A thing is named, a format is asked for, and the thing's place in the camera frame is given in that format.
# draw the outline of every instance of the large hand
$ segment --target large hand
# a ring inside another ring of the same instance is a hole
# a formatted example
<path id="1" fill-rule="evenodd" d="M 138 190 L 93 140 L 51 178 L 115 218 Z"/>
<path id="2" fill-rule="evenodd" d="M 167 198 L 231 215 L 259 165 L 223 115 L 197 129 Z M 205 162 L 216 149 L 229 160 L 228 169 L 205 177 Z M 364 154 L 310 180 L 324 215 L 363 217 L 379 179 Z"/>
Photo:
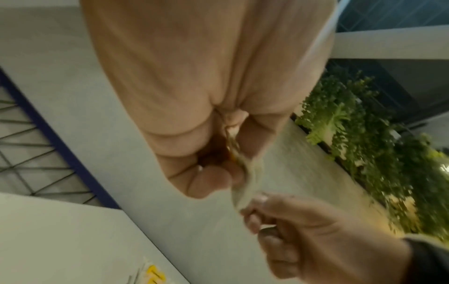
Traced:
<path id="1" fill-rule="evenodd" d="M 304 56 L 335 3 L 81 0 L 121 102 L 165 176 L 197 198 L 243 179 L 228 161 L 225 126 L 243 123 L 242 152 L 261 155 L 312 90 L 333 34 Z"/>
<path id="2" fill-rule="evenodd" d="M 259 195 L 242 211 L 271 271 L 308 284 L 400 284 L 412 252 L 317 200 Z M 261 229 L 262 225 L 275 225 Z"/>

